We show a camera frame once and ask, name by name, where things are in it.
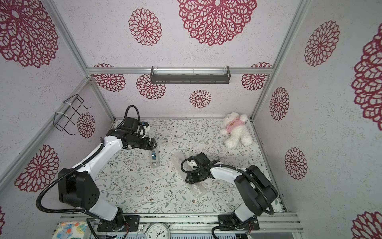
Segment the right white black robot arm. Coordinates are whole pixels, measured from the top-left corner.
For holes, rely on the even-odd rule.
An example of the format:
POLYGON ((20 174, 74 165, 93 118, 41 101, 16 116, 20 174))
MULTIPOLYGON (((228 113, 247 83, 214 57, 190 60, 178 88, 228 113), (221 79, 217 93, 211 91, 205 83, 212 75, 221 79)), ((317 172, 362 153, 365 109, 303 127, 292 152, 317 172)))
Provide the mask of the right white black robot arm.
POLYGON ((278 192, 263 172, 254 165, 247 168, 234 167, 218 160, 211 161, 204 153, 200 153, 183 160, 180 167, 186 173, 185 182, 188 184, 217 179, 236 186, 243 201, 233 211, 233 218, 239 222, 263 213, 275 213, 272 203, 278 198, 278 192))

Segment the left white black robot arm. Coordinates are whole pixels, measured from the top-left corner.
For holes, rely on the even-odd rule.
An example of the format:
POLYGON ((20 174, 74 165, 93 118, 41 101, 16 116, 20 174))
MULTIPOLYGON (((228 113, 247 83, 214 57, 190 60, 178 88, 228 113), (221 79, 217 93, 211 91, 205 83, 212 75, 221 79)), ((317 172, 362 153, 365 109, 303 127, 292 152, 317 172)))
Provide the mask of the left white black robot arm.
POLYGON ((150 126, 144 125, 143 132, 138 135, 128 130, 113 128, 101 140, 101 144, 84 160, 76 164, 75 171, 65 176, 69 169, 62 169, 58 176, 60 202, 84 209, 93 217, 109 222, 115 227, 124 224, 123 212, 117 206, 109 203, 100 196, 95 179, 108 161, 122 149, 144 149, 152 151, 157 147, 155 139, 146 136, 150 126))

